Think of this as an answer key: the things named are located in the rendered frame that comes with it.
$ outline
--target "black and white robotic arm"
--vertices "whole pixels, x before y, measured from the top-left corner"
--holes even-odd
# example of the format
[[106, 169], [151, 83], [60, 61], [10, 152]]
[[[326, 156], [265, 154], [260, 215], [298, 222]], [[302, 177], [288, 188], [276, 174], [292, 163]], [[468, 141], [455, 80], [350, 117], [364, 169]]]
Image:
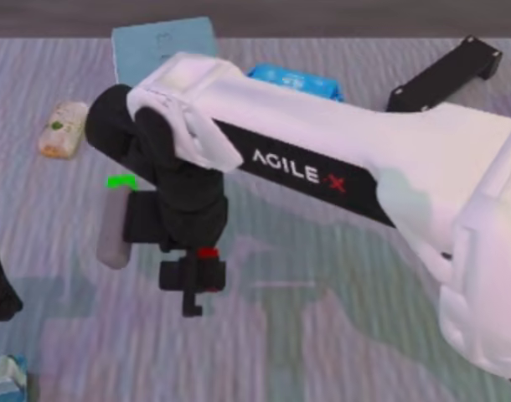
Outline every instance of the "black and white robotic arm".
[[[223, 173], [260, 166], [263, 177], [292, 177], [323, 199], [324, 161], [369, 172], [380, 207], [441, 284], [444, 338], [511, 379], [511, 118], [445, 103], [369, 111], [197, 54], [176, 54], [137, 87], [109, 91], [92, 106], [88, 141], [157, 185], [164, 210], [176, 211], [162, 215], [165, 227], [194, 248], [214, 247], [225, 226], [226, 204], [207, 209], [224, 197]], [[127, 157], [132, 147], [145, 157]], [[194, 199], [202, 183], [211, 184]], [[193, 232], [183, 232], [195, 211]], [[199, 238], [205, 225], [213, 235]]]

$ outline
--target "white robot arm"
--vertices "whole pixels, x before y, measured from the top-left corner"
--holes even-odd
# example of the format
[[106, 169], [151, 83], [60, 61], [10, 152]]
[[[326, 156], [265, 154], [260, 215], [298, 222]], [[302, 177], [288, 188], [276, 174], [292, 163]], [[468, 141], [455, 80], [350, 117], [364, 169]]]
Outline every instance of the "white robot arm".
[[176, 54], [134, 88], [127, 108], [134, 115], [143, 106], [173, 123], [178, 156], [204, 168], [228, 172], [249, 157], [315, 192], [323, 185], [322, 167], [250, 144], [240, 150], [221, 121], [368, 171], [380, 206], [441, 283], [444, 338], [511, 379], [511, 118], [451, 104], [369, 111], [252, 80], [228, 61], [196, 54]]

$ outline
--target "table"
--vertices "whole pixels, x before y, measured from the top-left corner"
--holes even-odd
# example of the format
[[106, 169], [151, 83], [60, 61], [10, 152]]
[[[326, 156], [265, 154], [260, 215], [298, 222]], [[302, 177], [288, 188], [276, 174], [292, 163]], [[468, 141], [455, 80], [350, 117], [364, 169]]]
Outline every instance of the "table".
[[[458, 39], [222, 39], [258, 62], [337, 78], [382, 110], [398, 84]], [[511, 116], [511, 39], [488, 82], [452, 101]], [[94, 257], [104, 182], [123, 169], [83, 144], [75, 160], [37, 152], [58, 101], [114, 83], [108, 39], [0, 39], [0, 249], [24, 310], [0, 323], [0, 354], [22, 353], [40, 401], [497, 402], [511, 385], [445, 344], [436, 283], [399, 234], [246, 173], [227, 179], [220, 243], [229, 283], [183, 319], [159, 291], [156, 247], [123, 271]]]

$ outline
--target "beige object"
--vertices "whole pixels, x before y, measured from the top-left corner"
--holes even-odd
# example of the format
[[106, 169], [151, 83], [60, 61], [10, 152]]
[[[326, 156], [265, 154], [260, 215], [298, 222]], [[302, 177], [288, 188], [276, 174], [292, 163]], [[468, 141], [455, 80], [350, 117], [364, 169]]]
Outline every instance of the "beige object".
[[46, 157], [69, 159], [75, 155], [84, 131], [88, 105], [62, 102], [53, 110], [39, 138], [39, 151]]

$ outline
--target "agile x logo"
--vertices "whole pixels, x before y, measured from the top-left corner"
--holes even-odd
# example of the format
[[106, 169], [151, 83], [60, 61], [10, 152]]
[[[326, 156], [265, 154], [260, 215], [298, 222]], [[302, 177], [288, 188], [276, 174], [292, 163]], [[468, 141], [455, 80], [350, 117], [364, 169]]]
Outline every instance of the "agile x logo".
[[258, 162], [275, 170], [281, 170], [296, 178], [301, 178], [314, 184], [325, 183], [329, 186], [329, 188], [335, 191], [346, 193], [344, 178], [336, 177], [332, 173], [321, 178], [316, 167], [304, 165], [299, 168], [299, 165], [294, 160], [287, 159], [286, 157], [279, 157], [275, 153], [269, 152], [265, 154], [259, 149], [256, 149], [254, 151], [254, 156], [252, 157], [252, 162]]

